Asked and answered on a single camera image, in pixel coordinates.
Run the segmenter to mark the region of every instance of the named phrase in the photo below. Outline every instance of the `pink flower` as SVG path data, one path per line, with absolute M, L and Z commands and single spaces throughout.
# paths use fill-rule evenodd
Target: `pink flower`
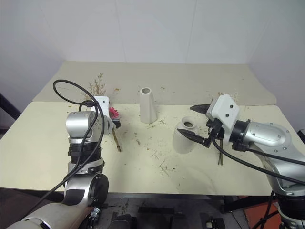
M 109 115 L 111 119 L 119 118 L 119 112 L 114 107 L 109 108 Z

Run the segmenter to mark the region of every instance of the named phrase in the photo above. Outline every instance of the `white wall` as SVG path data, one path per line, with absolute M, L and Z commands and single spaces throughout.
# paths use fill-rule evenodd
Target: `white wall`
M 279 0 L 250 67 L 294 129 L 305 128 L 305 1 Z
M 62 60 L 250 62 L 262 80 L 265 78 L 260 70 L 262 65 L 254 63 L 261 55 L 258 50 L 264 46 L 268 23 L 271 18 L 281 17 L 274 16 L 280 4 L 297 3 L 295 0 L 0 1 L 0 91 L 21 111 L 55 74 Z M 286 13 L 294 16 L 293 9 Z

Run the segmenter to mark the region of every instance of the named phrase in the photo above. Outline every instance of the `wooden stick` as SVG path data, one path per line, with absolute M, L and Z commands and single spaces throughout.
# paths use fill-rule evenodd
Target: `wooden stick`
M 115 141 L 115 143 L 116 143 L 116 147 L 117 147 L 118 151 L 121 152 L 121 147 L 120 147 L 120 145 L 119 145 L 119 142 L 118 142 L 118 139 L 117 139 L 117 137 L 116 137 L 116 134 L 115 134 L 114 129 L 112 129 L 112 135 L 113 135 L 113 138 L 114 138 L 114 141 Z
M 223 141 L 220 140 L 220 148 L 223 148 Z M 224 165 L 224 159 L 222 152 L 219 151 L 218 165 Z

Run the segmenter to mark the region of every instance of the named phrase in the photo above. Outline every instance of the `metal frame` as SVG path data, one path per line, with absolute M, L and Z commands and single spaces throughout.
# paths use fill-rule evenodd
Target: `metal frame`
M 8 113 L 15 120 L 21 115 L 21 112 L 14 107 L 1 93 L 0 93 L 0 107 Z
M 47 191 L 42 190 L 27 190 L 16 189 L 13 190 L 23 192 L 36 197 L 42 197 Z M 238 209 L 249 208 L 255 205 L 268 202 L 270 196 L 248 196 L 236 201 L 233 201 L 232 196 L 213 196 L 213 195 L 195 195 L 195 194 L 157 194 L 157 193 L 119 193 L 110 192 L 107 198 L 164 198 L 164 199 L 204 199 L 204 200 L 224 200 L 221 206 L 223 213 L 232 212 Z M 54 202 L 61 202 L 64 199 L 63 191 L 56 191 L 47 197 L 47 200 Z

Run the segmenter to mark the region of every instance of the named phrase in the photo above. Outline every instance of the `white vase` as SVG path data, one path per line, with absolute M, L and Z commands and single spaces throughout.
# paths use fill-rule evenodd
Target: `white vase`
M 186 116 L 176 125 L 173 132 L 173 148 L 179 154 L 187 154 L 192 150 L 195 142 L 183 136 L 177 129 L 185 129 L 198 134 L 197 123 L 192 117 Z
M 152 90 L 144 87 L 140 90 L 140 117 L 143 123 L 153 123 L 157 120 L 157 112 L 154 107 Z

